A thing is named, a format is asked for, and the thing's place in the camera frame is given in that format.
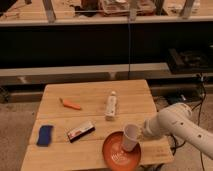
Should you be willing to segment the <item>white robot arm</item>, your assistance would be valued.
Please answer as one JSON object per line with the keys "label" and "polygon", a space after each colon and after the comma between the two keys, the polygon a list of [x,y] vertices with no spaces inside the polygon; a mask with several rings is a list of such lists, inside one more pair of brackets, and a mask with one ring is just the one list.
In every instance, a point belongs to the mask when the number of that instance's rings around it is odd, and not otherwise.
{"label": "white robot arm", "polygon": [[146,119],[142,126],[145,137],[160,139],[167,133],[182,138],[213,160],[213,133],[190,120],[193,112],[185,103],[175,103]]}

